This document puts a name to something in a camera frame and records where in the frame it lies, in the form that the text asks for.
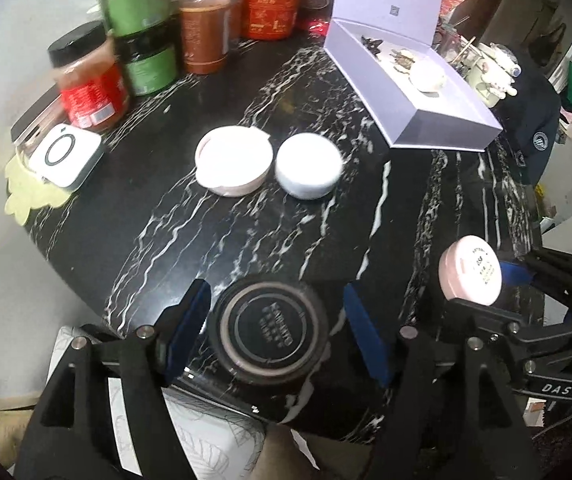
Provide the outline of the lower green jar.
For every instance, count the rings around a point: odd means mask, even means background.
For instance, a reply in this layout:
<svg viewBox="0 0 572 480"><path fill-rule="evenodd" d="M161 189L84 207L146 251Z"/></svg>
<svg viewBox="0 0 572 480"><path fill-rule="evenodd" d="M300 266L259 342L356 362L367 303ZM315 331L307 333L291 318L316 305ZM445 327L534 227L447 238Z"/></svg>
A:
<svg viewBox="0 0 572 480"><path fill-rule="evenodd" d="M115 47L133 96L149 96L175 81L175 43L168 24L115 37Z"/></svg>

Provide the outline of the yellow flower coaster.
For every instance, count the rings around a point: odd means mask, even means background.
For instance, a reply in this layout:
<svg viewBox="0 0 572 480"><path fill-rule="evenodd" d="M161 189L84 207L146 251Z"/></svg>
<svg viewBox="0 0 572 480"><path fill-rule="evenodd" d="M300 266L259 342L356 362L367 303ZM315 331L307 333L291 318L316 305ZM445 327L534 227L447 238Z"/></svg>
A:
<svg viewBox="0 0 572 480"><path fill-rule="evenodd" d="M4 212L24 226L32 210L44 207L59 208L68 202L71 193L57 188L29 171L15 155L5 166L8 197Z"/></svg>

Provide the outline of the cinnamoroll white mug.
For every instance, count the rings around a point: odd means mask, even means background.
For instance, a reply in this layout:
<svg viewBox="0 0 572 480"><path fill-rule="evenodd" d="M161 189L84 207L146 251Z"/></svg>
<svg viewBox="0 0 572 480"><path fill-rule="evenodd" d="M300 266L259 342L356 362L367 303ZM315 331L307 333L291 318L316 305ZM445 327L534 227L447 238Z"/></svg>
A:
<svg viewBox="0 0 572 480"><path fill-rule="evenodd" d="M521 66L516 55L501 44L479 44L478 51L468 62L464 79L479 94L488 108L493 108L507 96L517 96L514 88L521 75Z"/></svg>

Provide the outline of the red label sauce jar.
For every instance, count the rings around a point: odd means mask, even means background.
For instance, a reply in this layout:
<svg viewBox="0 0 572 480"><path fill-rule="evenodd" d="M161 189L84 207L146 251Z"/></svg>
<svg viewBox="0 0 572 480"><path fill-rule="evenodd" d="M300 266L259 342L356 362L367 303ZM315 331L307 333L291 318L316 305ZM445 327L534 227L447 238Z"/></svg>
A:
<svg viewBox="0 0 572 480"><path fill-rule="evenodd" d="M115 45L102 21L84 23L48 48L62 107L74 127L105 132L130 106Z"/></svg>

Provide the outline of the orange powder plastic jar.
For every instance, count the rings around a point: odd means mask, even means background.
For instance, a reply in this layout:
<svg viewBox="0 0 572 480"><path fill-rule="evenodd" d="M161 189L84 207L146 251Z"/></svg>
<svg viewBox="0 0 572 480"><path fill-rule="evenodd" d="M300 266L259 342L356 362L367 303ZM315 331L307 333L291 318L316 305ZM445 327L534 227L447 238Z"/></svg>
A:
<svg viewBox="0 0 572 480"><path fill-rule="evenodd" d="M233 0L177 0L187 72L208 75L227 60Z"/></svg>

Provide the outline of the pink round compact case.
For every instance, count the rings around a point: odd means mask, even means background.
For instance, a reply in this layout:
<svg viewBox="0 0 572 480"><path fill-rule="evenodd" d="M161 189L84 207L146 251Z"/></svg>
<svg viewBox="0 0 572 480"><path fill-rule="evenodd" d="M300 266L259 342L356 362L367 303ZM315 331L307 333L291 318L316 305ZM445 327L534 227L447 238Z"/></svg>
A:
<svg viewBox="0 0 572 480"><path fill-rule="evenodd" d="M197 182L222 197L261 188L274 160L271 136L255 127L223 126L206 133L195 151Z"/></svg>

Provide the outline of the pink cosmetic jar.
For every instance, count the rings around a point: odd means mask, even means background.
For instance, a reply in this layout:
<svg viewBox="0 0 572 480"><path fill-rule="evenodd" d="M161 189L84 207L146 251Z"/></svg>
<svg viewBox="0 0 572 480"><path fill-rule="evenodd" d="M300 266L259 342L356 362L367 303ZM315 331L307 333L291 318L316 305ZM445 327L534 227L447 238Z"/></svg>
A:
<svg viewBox="0 0 572 480"><path fill-rule="evenodd" d="M467 235L441 255L438 282L447 300L462 299L490 307L502 290L502 269L483 238Z"/></svg>

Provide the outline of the white square mini printer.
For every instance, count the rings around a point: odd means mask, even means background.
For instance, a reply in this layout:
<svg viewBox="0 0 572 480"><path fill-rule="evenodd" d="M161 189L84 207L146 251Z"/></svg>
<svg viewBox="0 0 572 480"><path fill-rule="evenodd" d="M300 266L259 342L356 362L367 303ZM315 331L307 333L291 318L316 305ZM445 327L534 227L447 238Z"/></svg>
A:
<svg viewBox="0 0 572 480"><path fill-rule="evenodd" d="M66 124L51 128L28 157L28 168L67 192L77 191L105 151L95 132Z"/></svg>

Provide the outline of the dark navy cap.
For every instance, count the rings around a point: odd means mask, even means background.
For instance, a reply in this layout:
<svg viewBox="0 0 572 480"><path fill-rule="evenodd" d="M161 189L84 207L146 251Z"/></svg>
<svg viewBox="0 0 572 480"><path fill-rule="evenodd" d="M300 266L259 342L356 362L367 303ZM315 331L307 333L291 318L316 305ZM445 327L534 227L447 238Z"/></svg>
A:
<svg viewBox="0 0 572 480"><path fill-rule="evenodd" d="M554 147L561 102L540 66L518 46L508 50L517 58L520 75L514 80L515 96L506 96L493 107L518 164L535 186L543 175Z"/></svg>

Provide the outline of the dark bow hair clip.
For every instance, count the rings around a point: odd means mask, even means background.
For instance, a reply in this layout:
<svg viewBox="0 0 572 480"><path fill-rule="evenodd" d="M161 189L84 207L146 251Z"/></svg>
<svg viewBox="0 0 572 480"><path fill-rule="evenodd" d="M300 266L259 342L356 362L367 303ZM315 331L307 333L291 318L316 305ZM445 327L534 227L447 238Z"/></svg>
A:
<svg viewBox="0 0 572 480"><path fill-rule="evenodd" d="M371 54L374 55L375 58L377 58L378 54L381 52L380 47L383 44L383 40L362 36L361 43L368 52L371 52Z"/></svg>

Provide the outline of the white open gift box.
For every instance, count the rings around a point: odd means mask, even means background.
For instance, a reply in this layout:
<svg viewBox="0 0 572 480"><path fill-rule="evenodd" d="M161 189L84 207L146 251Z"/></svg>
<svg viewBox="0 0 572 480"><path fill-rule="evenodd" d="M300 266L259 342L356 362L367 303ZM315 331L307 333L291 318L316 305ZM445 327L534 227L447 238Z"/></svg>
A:
<svg viewBox="0 0 572 480"><path fill-rule="evenodd" d="M481 152L502 130L431 47L441 0L335 0L325 50L392 148Z"/></svg>

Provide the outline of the cream white cosmetic jar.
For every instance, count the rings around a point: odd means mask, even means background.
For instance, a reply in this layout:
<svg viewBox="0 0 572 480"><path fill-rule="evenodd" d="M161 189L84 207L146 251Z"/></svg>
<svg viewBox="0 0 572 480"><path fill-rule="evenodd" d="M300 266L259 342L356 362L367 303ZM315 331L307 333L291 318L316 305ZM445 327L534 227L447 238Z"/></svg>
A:
<svg viewBox="0 0 572 480"><path fill-rule="evenodd" d="M443 87L445 75L443 68L430 58L417 58L408 79L417 91L438 94Z"/></svg>

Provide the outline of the pale blue white jar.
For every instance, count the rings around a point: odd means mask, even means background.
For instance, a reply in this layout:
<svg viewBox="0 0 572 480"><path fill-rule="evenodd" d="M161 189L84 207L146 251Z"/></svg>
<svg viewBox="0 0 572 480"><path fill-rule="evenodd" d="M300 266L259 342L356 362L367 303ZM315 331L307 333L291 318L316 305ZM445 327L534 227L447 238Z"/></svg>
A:
<svg viewBox="0 0 572 480"><path fill-rule="evenodd" d="M316 133L288 138L275 158L275 178L281 188L298 200L319 200L338 184L343 158L336 144Z"/></svg>

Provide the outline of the clear glass with spoon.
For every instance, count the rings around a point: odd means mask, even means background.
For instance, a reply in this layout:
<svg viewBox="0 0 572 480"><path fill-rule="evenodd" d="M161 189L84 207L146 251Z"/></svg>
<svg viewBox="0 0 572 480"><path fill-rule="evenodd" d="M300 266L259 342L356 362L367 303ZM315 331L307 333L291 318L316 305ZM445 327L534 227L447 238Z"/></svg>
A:
<svg viewBox="0 0 572 480"><path fill-rule="evenodd" d="M449 24L444 24L441 29L442 39L436 48L441 58L455 67L464 58L464 54L473 46L476 36L467 39L457 29Z"/></svg>

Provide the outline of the bear charm hair clip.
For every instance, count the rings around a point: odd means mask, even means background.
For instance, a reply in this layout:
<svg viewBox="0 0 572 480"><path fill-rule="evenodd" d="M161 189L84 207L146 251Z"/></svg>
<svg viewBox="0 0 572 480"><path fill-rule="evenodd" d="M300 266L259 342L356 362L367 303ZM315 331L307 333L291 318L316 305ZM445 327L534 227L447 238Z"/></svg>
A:
<svg viewBox="0 0 572 480"><path fill-rule="evenodd" d="M393 67L403 74L409 74L416 62L415 54L407 49L392 50L389 57Z"/></svg>

